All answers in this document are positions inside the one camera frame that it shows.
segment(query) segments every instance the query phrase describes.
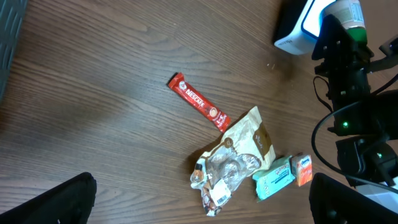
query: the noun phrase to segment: orange box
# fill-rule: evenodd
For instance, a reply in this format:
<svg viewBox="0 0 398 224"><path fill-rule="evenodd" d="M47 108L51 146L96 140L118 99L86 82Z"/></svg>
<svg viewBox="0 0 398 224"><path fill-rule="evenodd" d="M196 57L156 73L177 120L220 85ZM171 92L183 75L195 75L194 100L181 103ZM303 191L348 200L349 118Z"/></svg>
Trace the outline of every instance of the orange box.
<svg viewBox="0 0 398 224"><path fill-rule="evenodd" d="M296 184L301 187L312 180L312 160L310 155L299 155L292 158L292 174Z"/></svg>

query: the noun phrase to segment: black object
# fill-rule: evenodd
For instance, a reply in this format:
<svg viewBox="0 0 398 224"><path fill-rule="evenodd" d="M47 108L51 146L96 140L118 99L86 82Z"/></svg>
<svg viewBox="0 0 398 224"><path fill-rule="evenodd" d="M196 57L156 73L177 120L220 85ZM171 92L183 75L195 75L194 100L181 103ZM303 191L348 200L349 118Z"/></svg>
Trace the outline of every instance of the black object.
<svg viewBox="0 0 398 224"><path fill-rule="evenodd" d="M282 1L273 42L288 36L293 31L307 1L308 0Z"/></svg>
<svg viewBox="0 0 398 224"><path fill-rule="evenodd" d="M380 93L394 83L398 75L373 93L367 76L370 72L398 64L397 37L380 46L385 58L371 62L373 53L366 44L355 41L339 20L329 15L323 20L312 54L313 60L325 59L315 67L315 73L329 79L327 97L333 104L334 113L331 115L335 117L335 122L328 130L338 136L359 135L336 142L339 171L342 171L339 173L355 177L347 178L354 187L363 185L363 180L368 181L366 184L369 181L373 185L378 185L375 182L387 182L393 186L392 178L398 175L398 158L386 144L388 140L398 139L398 91ZM320 159L315 147L315 135L327 118L317 125L313 133L313 149Z"/></svg>
<svg viewBox="0 0 398 224"><path fill-rule="evenodd" d="M26 5L27 0L0 0L0 100L10 74Z"/></svg>
<svg viewBox="0 0 398 224"><path fill-rule="evenodd" d="M94 206L97 184L84 172L0 215L3 224L85 224Z"/></svg>
<svg viewBox="0 0 398 224"><path fill-rule="evenodd" d="M321 173L312 180L310 206L315 224L398 221L398 214Z"/></svg>

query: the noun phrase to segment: crumpled plastic wrapper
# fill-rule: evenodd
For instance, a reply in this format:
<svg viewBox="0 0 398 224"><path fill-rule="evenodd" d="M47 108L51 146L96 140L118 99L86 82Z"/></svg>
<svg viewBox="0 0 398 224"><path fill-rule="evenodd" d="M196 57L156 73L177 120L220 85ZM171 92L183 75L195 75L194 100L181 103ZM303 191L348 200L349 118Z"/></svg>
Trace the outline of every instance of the crumpled plastic wrapper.
<svg viewBox="0 0 398 224"><path fill-rule="evenodd" d="M191 187L201 190L205 212L213 217L243 179L269 169L274 159L271 139L255 106L224 133L215 148L200 156L191 175Z"/></svg>

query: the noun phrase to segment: wood grain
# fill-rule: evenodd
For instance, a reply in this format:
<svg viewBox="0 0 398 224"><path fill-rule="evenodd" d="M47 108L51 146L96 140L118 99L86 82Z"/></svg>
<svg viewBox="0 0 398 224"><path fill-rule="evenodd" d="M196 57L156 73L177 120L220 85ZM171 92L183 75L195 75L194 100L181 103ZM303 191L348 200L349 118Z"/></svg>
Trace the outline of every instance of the wood grain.
<svg viewBox="0 0 398 224"><path fill-rule="evenodd" d="M311 223L308 184L256 203L251 179L206 217L189 176L220 133L166 86L183 72L233 120L257 105L278 154L312 154L312 129L327 113L312 87L319 62L273 46L281 3L30 0L0 107L0 212L87 171L98 183L90 223ZM398 4L361 3L381 57L378 46L398 32ZM396 72L373 74L371 85ZM336 140L326 130L317 140L335 165Z"/></svg>

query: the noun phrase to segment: red sachet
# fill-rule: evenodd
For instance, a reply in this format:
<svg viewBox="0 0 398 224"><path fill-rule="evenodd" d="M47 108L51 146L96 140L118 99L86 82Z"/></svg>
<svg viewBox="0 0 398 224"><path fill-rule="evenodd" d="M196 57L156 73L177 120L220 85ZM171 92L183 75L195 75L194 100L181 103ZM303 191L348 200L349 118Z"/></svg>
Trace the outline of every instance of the red sachet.
<svg viewBox="0 0 398 224"><path fill-rule="evenodd" d="M180 72L169 82L169 87L201 112L207 119L223 133L231 122L231 118L215 107L210 101L203 97L196 89L184 80Z"/></svg>

